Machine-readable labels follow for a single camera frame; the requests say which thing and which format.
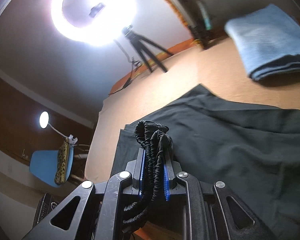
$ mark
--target black garment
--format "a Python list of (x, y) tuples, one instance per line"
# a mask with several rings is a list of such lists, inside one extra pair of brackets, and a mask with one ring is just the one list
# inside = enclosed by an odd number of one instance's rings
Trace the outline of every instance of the black garment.
[[(300, 230), (300, 110), (236, 103), (198, 85), (145, 117), (169, 127), (174, 159), (200, 181), (221, 180), (281, 239)], [(121, 130), (111, 174), (137, 157), (138, 120)]]

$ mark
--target lamp arm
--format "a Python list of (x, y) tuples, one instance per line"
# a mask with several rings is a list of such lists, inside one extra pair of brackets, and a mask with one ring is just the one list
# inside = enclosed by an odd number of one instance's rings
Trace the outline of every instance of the lamp arm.
[(50, 125), (50, 127), (55, 130), (58, 134), (62, 135), (64, 138), (69, 138), (68, 136), (65, 136), (63, 133), (59, 132), (56, 128), (54, 128), (50, 123), (48, 123), (48, 125)]

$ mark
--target blue chair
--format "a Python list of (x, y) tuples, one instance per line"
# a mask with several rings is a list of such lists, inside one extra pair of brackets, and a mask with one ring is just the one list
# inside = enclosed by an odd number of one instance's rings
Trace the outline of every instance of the blue chair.
[[(73, 145), (70, 145), (68, 166), (66, 172), (66, 181), (70, 176), (72, 162), (73, 162)], [(49, 184), (50, 186), (60, 187), (62, 184), (58, 185), (54, 182), (54, 178), (57, 173), (57, 166), (58, 166), (58, 150), (35, 151), (31, 157), (29, 170), (34, 176), (44, 181), (45, 183)]]

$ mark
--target metal screw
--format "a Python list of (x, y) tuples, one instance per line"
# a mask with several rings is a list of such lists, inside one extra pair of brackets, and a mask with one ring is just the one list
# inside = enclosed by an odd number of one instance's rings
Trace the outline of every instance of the metal screw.
[(224, 188), (226, 186), (226, 184), (223, 181), (217, 181), (216, 186), (219, 188)]
[(188, 177), (188, 173), (187, 172), (185, 172), (185, 171), (180, 171), (179, 173), (178, 173), (178, 176), (180, 177), (180, 178), (186, 178), (186, 177)]
[(90, 180), (86, 180), (86, 181), (82, 182), (81, 185), (83, 188), (90, 188), (92, 186), (92, 182)]
[(130, 176), (130, 172), (128, 172), (128, 171), (122, 171), (122, 172), (120, 172), (119, 176), (121, 178), (123, 178), (123, 179), (126, 179), (126, 178), (128, 178)]

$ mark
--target electrical outlet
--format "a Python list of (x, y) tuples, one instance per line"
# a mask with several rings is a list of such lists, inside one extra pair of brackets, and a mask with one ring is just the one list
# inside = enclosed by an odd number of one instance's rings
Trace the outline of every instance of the electrical outlet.
[(12, 165), (11, 164), (8, 164), (8, 172), (12, 173)]

